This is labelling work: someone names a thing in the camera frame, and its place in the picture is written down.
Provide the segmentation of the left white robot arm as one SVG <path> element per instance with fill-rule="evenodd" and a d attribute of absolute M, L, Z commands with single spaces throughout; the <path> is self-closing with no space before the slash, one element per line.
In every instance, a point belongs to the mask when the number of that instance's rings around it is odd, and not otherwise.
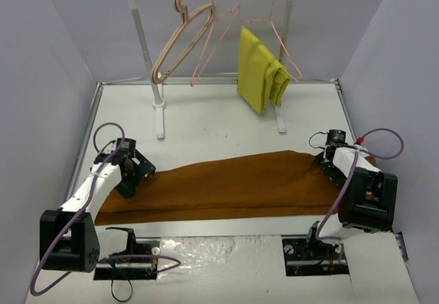
<path fill-rule="evenodd" d="M 134 139 L 116 140 L 116 148 L 100 152 L 90 174 L 58 209 L 40 217 L 40 266 L 43 270 L 91 272 L 108 254 L 98 238 L 95 219 L 109 194 L 134 197 L 137 187 L 156 167 L 137 150 Z"/>

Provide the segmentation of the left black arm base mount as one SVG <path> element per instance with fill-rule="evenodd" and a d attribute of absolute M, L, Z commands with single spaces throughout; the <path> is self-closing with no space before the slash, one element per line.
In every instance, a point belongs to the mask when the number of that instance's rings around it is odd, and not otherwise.
<path fill-rule="evenodd" d="M 94 269 L 95 281 L 109 281 L 110 294 L 118 303 L 127 303 L 134 293 L 133 281 L 157 278 L 160 240 L 137 237 L 134 229 L 110 226 L 99 234 L 104 249 Z"/>

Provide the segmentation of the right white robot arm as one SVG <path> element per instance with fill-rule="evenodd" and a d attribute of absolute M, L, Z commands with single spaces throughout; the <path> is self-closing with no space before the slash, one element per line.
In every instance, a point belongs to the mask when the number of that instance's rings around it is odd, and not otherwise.
<path fill-rule="evenodd" d="M 340 188 L 335 202 L 322 221 L 315 222 L 304 241 L 308 256 L 319 258 L 329 248 L 342 246 L 342 242 L 359 233 L 387 233 L 392 230 L 398 178 L 384 172 L 370 162 L 371 158 L 391 160 L 401 155 L 404 142 L 392 156 L 379 156 L 363 146 L 365 137 L 356 142 L 346 142 L 346 132 L 332 129 L 316 160 L 324 175 Z"/>

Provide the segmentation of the brown trousers with striped waistband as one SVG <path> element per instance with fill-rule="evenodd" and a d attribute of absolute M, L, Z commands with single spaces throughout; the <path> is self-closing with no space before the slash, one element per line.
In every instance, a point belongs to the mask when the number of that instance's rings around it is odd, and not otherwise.
<path fill-rule="evenodd" d="M 111 191 L 95 224 L 324 215 L 340 189 L 313 160 L 286 150 L 156 172 L 132 198 Z"/>

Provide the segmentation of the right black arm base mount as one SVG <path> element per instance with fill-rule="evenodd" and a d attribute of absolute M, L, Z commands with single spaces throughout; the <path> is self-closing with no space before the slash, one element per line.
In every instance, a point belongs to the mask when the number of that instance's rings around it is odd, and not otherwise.
<path fill-rule="evenodd" d="M 312 246 L 304 235 L 282 238 L 285 274 L 287 277 L 319 277 L 348 275 L 346 255 L 338 245 L 316 242 Z"/>

